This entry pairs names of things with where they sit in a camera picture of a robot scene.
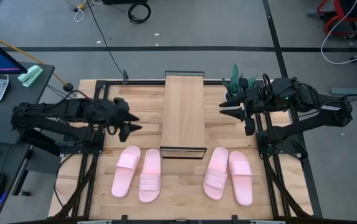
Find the red chair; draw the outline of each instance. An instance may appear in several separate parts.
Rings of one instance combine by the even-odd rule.
[[[326,21],[323,28],[324,33],[329,34],[331,28],[339,21],[341,21],[350,9],[354,6],[356,0],[334,0],[333,5],[335,6],[335,11],[324,12],[321,11],[322,7],[328,0],[322,0],[321,4],[317,9],[317,13],[320,15],[320,19]],[[352,12],[344,19],[347,22],[346,26],[338,25],[338,27],[331,33],[331,35],[345,35],[348,39],[357,40],[357,3]]]

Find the potted plant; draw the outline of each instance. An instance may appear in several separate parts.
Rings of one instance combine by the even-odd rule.
[[[242,78],[242,76],[243,76],[243,73],[239,76],[239,69],[235,63],[234,68],[232,69],[232,76],[229,81],[229,84],[226,82],[225,79],[222,78],[222,84],[227,89],[227,91],[224,94],[225,101],[236,96],[236,94],[238,94],[238,92],[240,92],[239,79]],[[249,83],[249,87],[252,87],[255,85],[256,78],[257,78],[257,76],[253,77],[253,78],[249,78],[247,80]]]

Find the green plant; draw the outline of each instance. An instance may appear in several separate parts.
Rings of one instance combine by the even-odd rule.
[[[229,84],[226,82],[225,79],[222,79],[222,84],[225,86],[225,88],[227,89],[227,92],[230,96],[236,96],[236,94],[240,91],[239,70],[238,70],[238,66],[236,64],[234,65],[234,68],[232,69],[232,76],[229,81]]]
[[[222,78],[222,84],[227,89],[229,96],[231,96],[231,97],[236,96],[236,94],[238,94],[238,92],[240,91],[239,79],[242,78],[242,76],[243,76],[243,73],[239,76],[239,69],[238,69],[238,66],[235,64],[234,68],[232,69],[232,76],[229,81],[229,84],[227,83],[227,81],[225,79]],[[256,78],[257,78],[257,76],[249,78],[247,80],[249,87],[253,87],[255,85]]]

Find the desk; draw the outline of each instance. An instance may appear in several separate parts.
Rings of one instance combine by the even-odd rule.
[[[94,96],[96,80],[82,80],[79,89],[89,97]],[[161,193],[151,203],[141,203],[138,199],[139,174],[147,149],[159,149],[163,125],[164,85],[112,85],[108,98],[123,97],[130,104],[130,112],[138,116],[143,129],[131,134],[127,142],[120,142],[118,136],[105,136],[103,153],[99,156],[95,186],[90,207],[90,219],[119,220],[128,215],[129,220],[170,220],[170,219],[208,219],[230,220],[231,215],[239,219],[272,218],[264,164],[259,159],[255,136],[246,136],[244,123],[238,119],[219,113],[218,104],[222,102],[225,89],[222,85],[204,86],[204,119],[206,124],[207,152],[203,160],[162,160]],[[285,126],[290,123],[287,113],[271,113],[274,125]],[[140,164],[135,172],[131,189],[124,198],[111,195],[115,165],[122,150],[136,145],[141,148]],[[220,200],[211,200],[203,192],[202,183],[206,167],[215,147],[222,146],[229,152],[243,152],[250,161],[253,172],[254,201],[251,206],[241,207],[234,198],[230,175]],[[81,155],[72,156],[59,171],[56,190],[65,203],[75,190],[79,176]],[[283,178],[288,191],[300,206],[312,214],[310,198],[298,159],[289,155],[279,155]],[[278,210],[283,215],[282,203],[277,189]],[[86,191],[80,201],[79,215],[83,212]],[[60,210],[54,195],[49,210],[52,216]]]
[[[26,68],[38,65],[24,62],[21,62],[21,64]],[[22,83],[17,79],[17,75],[11,75],[9,77],[11,82],[10,89],[8,89],[6,96],[0,102],[0,172],[7,175],[6,191],[0,202],[0,212],[29,152],[30,146],[22,142],[17,143],[19,135],[16,131],[11,130],[13,107],[21,102],[38,103],[54,71],[54,67],[51,65],[38,66],[44,71],[29,88],[22,86]]]

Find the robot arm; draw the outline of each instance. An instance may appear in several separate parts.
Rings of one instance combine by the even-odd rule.
[[[55,104],[30,104],[21,103],[14,108],[11,119],[13,129],[22,135],[22,140],[32,145],[50,151],[55,155],[59,153],[100,153],[103,149],[104,132],[107,128],[113,135],[118,130],[121,142],[125,142],[133,131],[142,127],[131,124],[140,119],[129,113],[128,103],[121,98],[109,100],[93,100],[90,98],[63,99]],[[74,127],[69,123],[61,123],[50,118],[60,118],[69,123],[88,123],[88,126]],[[41,132],[35,130],[51,131],[63,134],[64,141],[55,142]]]
[[[273,82],[263,75],[264,86],[249,87],[245,78],[240,78],[240,92],[220,107],[241,106],[220,113],[245,121],[246,135],[253,135],[255,123],[251,116],[256,113],[287,111],[306,113],[319,112],[316,116],[284,127],[273,126],[267,130],[269,142],[284,140],[288,136],[319,126],[346,126],[353,118],[352,107],[347,97],[334,97],[319,94],[312,86],[297,81],[296,78],[277,78]]]

